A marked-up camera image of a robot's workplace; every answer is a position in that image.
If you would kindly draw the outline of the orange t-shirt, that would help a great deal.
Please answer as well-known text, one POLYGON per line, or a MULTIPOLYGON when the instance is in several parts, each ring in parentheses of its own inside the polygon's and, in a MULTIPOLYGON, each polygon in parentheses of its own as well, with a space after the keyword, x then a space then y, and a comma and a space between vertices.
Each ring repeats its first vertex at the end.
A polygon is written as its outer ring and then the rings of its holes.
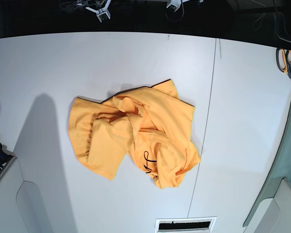
POLYGON ((98 175, 114 179, 128 155, 158 188, 178 187, 201 160, 191 141, 193 116, 167 80, 101 103, 75 98, 68 135, 77 160, 98 175))

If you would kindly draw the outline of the orange handled scissors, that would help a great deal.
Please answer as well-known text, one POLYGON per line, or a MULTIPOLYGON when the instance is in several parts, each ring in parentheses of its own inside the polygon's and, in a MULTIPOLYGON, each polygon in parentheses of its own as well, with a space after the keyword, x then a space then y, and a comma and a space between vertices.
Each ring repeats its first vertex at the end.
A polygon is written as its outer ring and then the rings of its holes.
POLYGON ((276 64, 278 69, 288 75, 291 80, 291 50, 276 49, 276 64))

